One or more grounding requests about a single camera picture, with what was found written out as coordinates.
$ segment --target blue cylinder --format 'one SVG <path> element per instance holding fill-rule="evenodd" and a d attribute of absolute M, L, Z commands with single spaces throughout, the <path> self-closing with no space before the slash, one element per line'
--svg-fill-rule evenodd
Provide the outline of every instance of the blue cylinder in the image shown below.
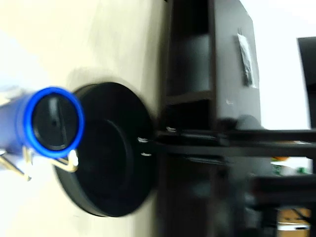
<path fill-rule="evenodd" d="M 61 106 L 52 96 L 65 101 L 64 104 L 67 103 L 65 110 L 69 111 L 69 108 L 71 108 L 75 117 L 73 119 L 66 118 L 61 122 Z M 52 99 L 44 104 L 43 101 L 47 98 Z M 54 121 L 53 125 L 46 122 L 44 118 L 48 114 L 56 117 L 59 123 L 59 127 L 51 130 L 52 132 L 47 128 L 56 126 L 54 123 L 57 122 Z M 72 128 L 71 139 L 67 141 L 67 129 L 68 127 L 74 127 L 72 122 L 76 123 L 76 129 Z M 61 143 L 65 142 L 59 148 L 55 148 L 54 144 L 50 146 L 49 143 L 54 143 L 56 136 L 59 139 L 59 134 L 56 135 L 59 128 L 61 130 L 60 141 Z M 4 149 L 8 153 L 21 154 L 22 146 L 26 146 L 44 157 L 63 158 L 78 146 L 82 138 L 83 128 L 84 115 L 79 100 L 72 93 L 58 87 L 48 87 L 34 93 L 25 94 L 0 106 L 0 149 Z M 40 139 L 39 134 L 44 134 L 46 144 Z"/>

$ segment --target black round base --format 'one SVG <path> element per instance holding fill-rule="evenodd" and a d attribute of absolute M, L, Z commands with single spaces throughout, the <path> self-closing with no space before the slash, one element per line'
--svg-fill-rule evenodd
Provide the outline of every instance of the black round base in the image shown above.
<path fill-rule="evenodd" d="M 142 156 L 138 137 L 151 138 L 153 125 L 140 99 L 125 86 L 106 82 L 75 92 L 85 113 L 75 173 L 56 168 L 72 201 L 97 216 L 119 217 L 136 210 L 154 185 L 156 158 Z"/>

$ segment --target white wall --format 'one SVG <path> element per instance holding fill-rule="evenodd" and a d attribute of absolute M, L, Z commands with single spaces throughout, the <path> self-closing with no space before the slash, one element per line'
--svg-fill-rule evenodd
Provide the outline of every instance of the white wall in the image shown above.
<path fill-rule="evenodd" d="M 242 0 L 254 22 L 260 75 L 262 125 L 268 129 L 310 128 L 305 79 L 296 38 L 316 36 L 309 1 Z"/>

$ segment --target black metal bar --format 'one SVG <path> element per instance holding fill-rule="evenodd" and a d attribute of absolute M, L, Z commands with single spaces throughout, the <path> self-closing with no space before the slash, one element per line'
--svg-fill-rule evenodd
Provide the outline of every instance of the black metal bar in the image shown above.
<path fill-rule="evenodd" d="M 257 236 L 264 236 L 264 237 L 276 237 L 277 236 L 277 213 L 278 210 L 274 208 L 265 209 L 262 212 L 261 217 L 261 234 Z"/>
<path fill-rule="evenodd" d="M 316 142 L 316 130 L 235 130 L 226 132 L 230 141 Z"/>
<path fill-rule="evenodd" d="M 313 159 L 313 174 L 316 175 L 316 156 L 309 157 Z M 316 237 L 316 202 L 311 205 L 311 228 L 310 228 L 310 237 Z"/>
<path fill-rule="evenodd" d="M 256 210 L 272 207 L 308 207 L 316 201 L 316 175 L 253 177 L 247 205 Z"/>
<path fill-rule="evenodd" d="M 202 157 L 202 156 L 184 156 L 184 159 L 190 160 L 196 163 L 213 164 L 213 165 L 226 165 L 227 163 L 218 158 Z"/>
<path fill-rule="evenodd" d="M 247 146 L 190 146 L 168 145 L 157 142 L 149 142 L 143 145 L 145 153 L 169 153 L 186 156 L 221 156 L 221 157 L 313 157 L 316 154 L 316 146 L 313 144 L 253 144 Z"/>
<path fill-rule="evenodd" d="M 208 140 L 208 141 L 218 141 L 217 134 L 215 133 L 203 133 L 204 131 L 201 130 L 180 130 L 175 132 L 165 132 L 165 131 L 158 131 L 157 137 L 163 139 L 165 137 L 172 137 L 172 138 L 188 138 L 188 139 L 198 139 L 198 140 Z"/>
<path fill-rule="evenodd" d="M 163 136 L 180 136 L 184 138 L 197 138 L 218 140 L 218 138 L 229 141 L 305 141 L 316 142 L 316 130 L 233 130 L 223 133 L 210 130 L 184 129 L 176 132 L 158 132 Z"/>

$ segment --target blue metal ring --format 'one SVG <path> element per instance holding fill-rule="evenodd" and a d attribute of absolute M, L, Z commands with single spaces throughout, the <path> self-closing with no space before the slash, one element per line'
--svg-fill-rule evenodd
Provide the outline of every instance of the blue metal ring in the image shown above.
<path fill-rule="evenodd" d="M 47 148 L 45 148 L 35 137 L 35 133 L 33 130 L 32 126 L 32 114 L 35 109 L 35 106 L 37 105 L 38 101 L 51 93 L 56 93 L 60 94 L 67 99 L 69 99 L 73 106 L 75 107 L 77 111 L 77 116 L 78 116 L 78 132 L 77 135 L 74 139 L 74 141 L 65 149 L 60 150 L 60 151 L 52 151 Z M 66 157 L 69 152 L 73 149 L 75 149 L 83 135 L 83 128 L 84 128 L 84 115 L 83 115 L 83 109 L 81 107 L 81 104 L 79 100 L 73 95 L 72 93 L 58 88 L 58 87 L 48 87 L 43 90 L 40 90 L 36 92 L 29 100 L 28 104 L 26 105 L 25 112 L 24 112 L 24 118 L 23 118 L 23 128 L 24 128 L 24 134 L 25 134 L 25 139 L 29 143 L 28 145 L 30 147 L 33 147 L 37 153 L 44 157 L 49 157 L 49 158 L 63 158 Z"/>

